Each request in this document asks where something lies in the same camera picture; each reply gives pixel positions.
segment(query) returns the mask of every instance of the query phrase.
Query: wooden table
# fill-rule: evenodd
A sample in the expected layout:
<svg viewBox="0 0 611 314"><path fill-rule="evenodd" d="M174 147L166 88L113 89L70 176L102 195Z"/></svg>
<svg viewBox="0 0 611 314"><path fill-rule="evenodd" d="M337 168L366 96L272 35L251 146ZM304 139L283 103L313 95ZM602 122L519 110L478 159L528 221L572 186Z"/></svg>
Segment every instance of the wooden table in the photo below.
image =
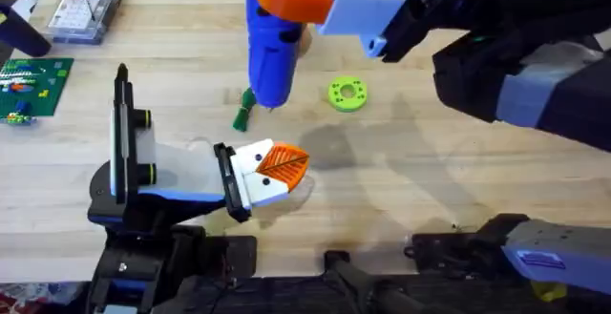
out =
<svg viewBox="0 0 611 314"><path fill-rule="evenodd" d="M36 27L57 1L41 0ZM102 46L53 47L49 57L76 59L55 116L32 129L0 126L0 282L91 278L105 235L87 221L88 187L108 158L120 62L136 104L153 111L159 142L272 137L310 153L288 201L245 224L223 211L193 220L212 234L256 236L260 276L317 274L330 248L354 252L367 270L404 273L410 234L475 230L500 212L611 227L611 155L439 102L431 55L457 36L432 33L386 65L366 59L355 37L315 35L288 103L271 114L256 108L242 134L231 123L248 86L244 0L124 0ZM326 102L339 75L368 83L361 111L338 113Z"/></svg>

